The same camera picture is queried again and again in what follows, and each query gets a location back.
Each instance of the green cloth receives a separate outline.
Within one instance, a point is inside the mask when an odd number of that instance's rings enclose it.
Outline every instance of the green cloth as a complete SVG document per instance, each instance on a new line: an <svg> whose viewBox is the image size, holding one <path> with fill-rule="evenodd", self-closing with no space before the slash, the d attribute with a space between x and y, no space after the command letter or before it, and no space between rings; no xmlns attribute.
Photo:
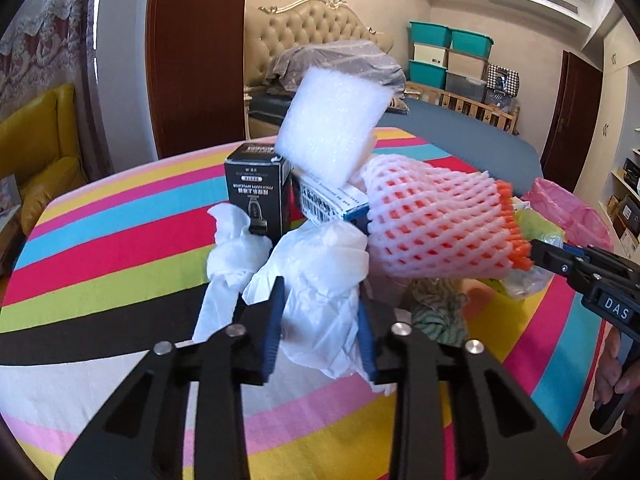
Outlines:
<svg viewBox="0 0 640 480"><path fill-rule="evenodd" d="M468 297L457 290L452 280L412 280L401 308L411 312L414 328L434 341L462 346L468 339L462 309Z"/></svg>

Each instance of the teal storage box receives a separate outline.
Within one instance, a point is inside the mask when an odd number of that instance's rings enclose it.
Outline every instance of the teal storage box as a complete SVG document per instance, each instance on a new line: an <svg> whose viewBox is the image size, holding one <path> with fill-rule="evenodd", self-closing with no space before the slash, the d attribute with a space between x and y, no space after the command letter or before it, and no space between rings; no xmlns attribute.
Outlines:
<svg viewBox="0 0 640 480"><path fill-rule="evenodd" d="M447 69L430 63L410 60L409 81L444 90L447 83Z"/></svg>
<svg viewBox="0 0 640 480"><path fill-rule="evenodd" d="M411 41L427 45L443 46L451 45L451 29L437 23L410 22Z"/></svg>
<svg viewBox="0 0 640 480"><path fill-rule="evenodd" d="M489 59L492 46L494 46L494 40L484 34L469 32L468 30L459 30L457 28L451 31L452 50Z"/></svg>

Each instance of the white foam block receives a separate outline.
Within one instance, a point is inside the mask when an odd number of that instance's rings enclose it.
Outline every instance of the white foam block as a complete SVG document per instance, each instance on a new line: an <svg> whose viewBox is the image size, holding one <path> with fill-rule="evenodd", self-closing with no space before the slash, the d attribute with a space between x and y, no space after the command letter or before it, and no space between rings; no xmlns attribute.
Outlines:
<svg viewBox="0 0 640 480"><path fill-rule="evenodd" d="M276 152L335 187L347 183L373 149L371 131L393 90L357 76L310 68L287 112Z"/></svg>

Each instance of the finger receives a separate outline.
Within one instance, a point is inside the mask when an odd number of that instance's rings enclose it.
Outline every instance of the finger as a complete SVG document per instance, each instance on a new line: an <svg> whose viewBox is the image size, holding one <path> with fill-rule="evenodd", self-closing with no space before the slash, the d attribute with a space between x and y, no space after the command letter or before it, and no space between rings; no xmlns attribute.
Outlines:
<svg viewBox="0 0 640 480"><path fill-rule="evenodd" d="M600 358L598 371L600 377L606 380L609 386L613 387L622 377L622 364L616 358L604 353Z"/></svg>
<svg viewBox="0 0 640 480"><path fill-rule="evenodd" d="M604 343L605 353L608 353L614 359L618 358L620 354L620 330L612 328L607 335L607 339Z"/></svg>
<svg viewBox="0 0 640 480"><path fill-rule="evenodd" d="M603 404L608 404L613 398L613 393L613 385L602 376L602 372L598 369L596 372L595 385L595 395L597 395L598 400Z"/></svg>
<svg viewBox="0 0 640 480"><path fill-rule="evenodd" d="M640 360L633 363L615 384L617 394L626 394L637 389L640 386Z"/></svg>

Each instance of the barcode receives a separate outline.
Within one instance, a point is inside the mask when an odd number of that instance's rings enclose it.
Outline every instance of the barcode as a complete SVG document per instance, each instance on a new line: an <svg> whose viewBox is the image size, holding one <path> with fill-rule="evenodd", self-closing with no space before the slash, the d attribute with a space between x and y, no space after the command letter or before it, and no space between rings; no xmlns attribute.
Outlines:
<svg viewBox="0 0 640 480"><path fill-rule="evenodd" d="M300 198L302 199L302 214L307 218L312 216L312 218L309 218L311 221L323 224L332 220L327 213L311 202L311 200L309 200L304 194L302 194L302 197Z"/></svg>

